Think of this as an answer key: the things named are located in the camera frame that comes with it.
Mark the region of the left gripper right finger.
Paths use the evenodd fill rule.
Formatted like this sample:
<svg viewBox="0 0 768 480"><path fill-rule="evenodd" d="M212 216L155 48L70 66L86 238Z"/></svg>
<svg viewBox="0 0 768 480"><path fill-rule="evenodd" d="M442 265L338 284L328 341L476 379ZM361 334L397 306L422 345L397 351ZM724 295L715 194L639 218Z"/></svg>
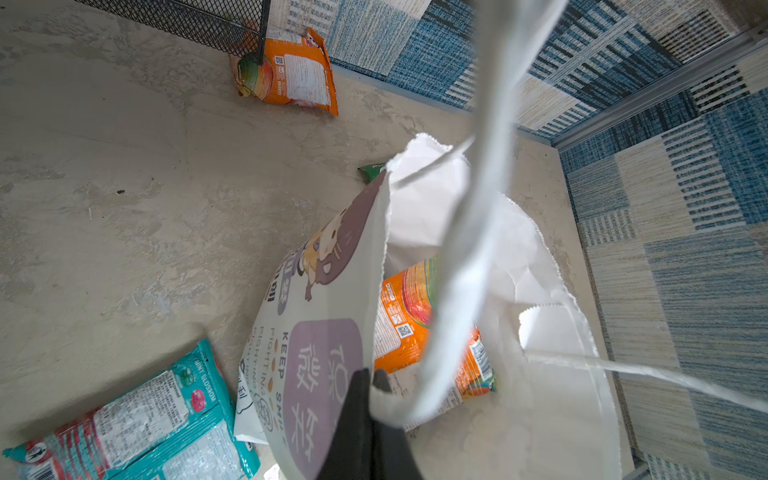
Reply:
<svg viewBox="0 0 768 480"><path fill-rule="evenodd" d="M405 431L371 417L370 478L374 480L422 480Z"/></svg>

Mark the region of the white paper bag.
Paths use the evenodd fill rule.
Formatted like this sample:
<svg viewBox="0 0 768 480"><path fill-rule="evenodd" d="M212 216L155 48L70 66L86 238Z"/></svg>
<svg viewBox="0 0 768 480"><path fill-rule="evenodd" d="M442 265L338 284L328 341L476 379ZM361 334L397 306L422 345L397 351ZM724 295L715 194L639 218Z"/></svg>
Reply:
<svg viewBox="0 0 768 480"><path fill-rule="evenodd" d="M505 194L523 75L562 1L481 5L480 102L446 148L420 134L281 262L241 360L234 434L288 479L317 479L353 374L374 373L384 280L436 256L430 333L406 396L370 387L369 413L403 429L437 412L481 333L496 390L407 432L423 479L618 479L612 372L765 412L764 400L682 373L601 358L535 222Z"/></svg>

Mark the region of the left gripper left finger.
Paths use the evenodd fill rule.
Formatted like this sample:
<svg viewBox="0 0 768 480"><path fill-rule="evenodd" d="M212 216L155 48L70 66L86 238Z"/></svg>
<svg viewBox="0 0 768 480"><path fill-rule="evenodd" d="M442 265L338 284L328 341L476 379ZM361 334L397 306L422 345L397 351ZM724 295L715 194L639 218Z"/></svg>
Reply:
<svg viewBox="0 0 768 480"><path fill-rule="evenodd" d="M384 387L384 371L356 371L317 479L383 479L379 427L369 413L370 387Z"/></svg>

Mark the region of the orange candy bag front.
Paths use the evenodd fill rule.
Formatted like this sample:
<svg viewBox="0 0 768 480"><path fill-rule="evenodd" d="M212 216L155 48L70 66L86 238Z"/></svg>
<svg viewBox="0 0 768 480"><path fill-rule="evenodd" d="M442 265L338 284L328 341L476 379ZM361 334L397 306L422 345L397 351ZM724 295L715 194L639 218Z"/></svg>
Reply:
<svg viewBox="0 0 768 480"><path fill-rule="evenodd" d="M418 362L429 337L432 300L438 276L436 256L417 263L382 283L374 331L374 368L388 374L393 393L408 395L416 385ZM409 432L461 405L496 390L496 378L481 333L473 329L464 360L437 412L404 430Z"/></svg>

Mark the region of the Fox's spring tea bag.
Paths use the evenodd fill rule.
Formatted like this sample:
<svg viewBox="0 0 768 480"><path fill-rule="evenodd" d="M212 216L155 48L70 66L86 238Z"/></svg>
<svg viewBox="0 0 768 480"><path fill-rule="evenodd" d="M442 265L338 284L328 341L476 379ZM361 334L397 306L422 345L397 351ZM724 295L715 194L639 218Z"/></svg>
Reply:
<svg viewBox="0 0 768 480"><path fill-rule="evenodd" d="M358 168L358 172L362 175L362 179L365 184L373 182L380 174L387 169L387 163L374 163L363 165Z"/></svg>

